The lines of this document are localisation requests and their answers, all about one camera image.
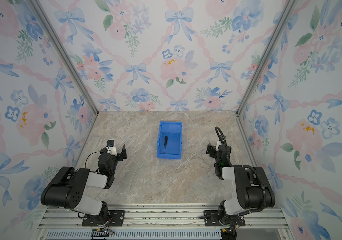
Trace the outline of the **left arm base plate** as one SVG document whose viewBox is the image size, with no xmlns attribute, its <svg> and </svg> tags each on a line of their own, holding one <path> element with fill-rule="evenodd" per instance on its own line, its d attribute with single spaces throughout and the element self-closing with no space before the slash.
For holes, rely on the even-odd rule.
<svg viewBox="0 0 342 240">
<path fill-rule="evenodd" d="M 112 210 L 101 212 L 97 216 L 85 215 L 83 217 L 83 227 L 121 227 L 125 219 L 124 210 Z"/>
</svg>

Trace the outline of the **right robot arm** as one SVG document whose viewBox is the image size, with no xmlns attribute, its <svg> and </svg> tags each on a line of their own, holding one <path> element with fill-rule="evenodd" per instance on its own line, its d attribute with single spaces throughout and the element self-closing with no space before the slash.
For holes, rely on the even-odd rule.
<svg viewBox="0 0 342 240">
<path fill-rule="evenodd" d="M 207 227 L 243 227 L 244 216 L 275 206 L 275 195 L 262 167 L 233 165 L 231 147 L 208 144 L 206 154 L 215 159 L 216 176 L 235 183 L 235 196 L 220 203 L 216 211 L 204 211 L 200 218 Z"/>
</svg>

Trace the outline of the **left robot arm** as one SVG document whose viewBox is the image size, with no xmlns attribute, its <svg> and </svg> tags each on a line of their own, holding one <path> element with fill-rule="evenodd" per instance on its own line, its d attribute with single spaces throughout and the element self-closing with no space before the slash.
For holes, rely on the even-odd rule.
<svg viewBox="0 0 342 240">
<path fill-rule="evenodd" d="M 108 204 L 85 194 L 86 188 L 109 189 L 114 180 L 118 162 L 127 159 L 127 150 L 123 146 L 117 151 L 114 140 L 108 140 L 106 146 L 97 152 L 96 171 L 88 168 L 62 167 L 41 195 L 41 204 L 49 207 L 64 208 L 78 213 L 85 227 L 106 227 L 114 219 Z"/>
</svg>

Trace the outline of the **black handled screwdriver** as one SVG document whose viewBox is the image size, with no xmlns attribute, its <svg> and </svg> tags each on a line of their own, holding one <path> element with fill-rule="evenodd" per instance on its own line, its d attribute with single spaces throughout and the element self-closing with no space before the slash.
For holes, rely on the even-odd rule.
<svg viewBox="0 0 342 240">
<path fill-rule="evenodd" d="M 168 144 L 168 136 L 165 136 L 165 138 L 164 138 L 164 149 L 163 149 L 163 155 L 165 155 L 165 154 L 166 154 L 167 144 Z"/>
</svg>

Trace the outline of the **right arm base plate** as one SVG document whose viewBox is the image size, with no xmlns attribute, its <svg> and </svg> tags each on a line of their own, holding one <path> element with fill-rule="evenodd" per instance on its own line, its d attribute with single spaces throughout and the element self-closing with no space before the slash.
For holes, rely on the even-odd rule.
<svg viewBox="0 0 342 240">
<path fill-rule="evenodd" d="M 205 210 L 203 211 L 203 216 L 200 216 L 199 218 L 201 220 L 204 220 L 206 227 L 244 227 L 246 225 L 246 222 L 244 219 L 242 219 L 239 216 L 230 216 L 226 215 L 223 212 L 220 212 L 218 210 L 211 211 L 211 210 Z"/>
</svg>

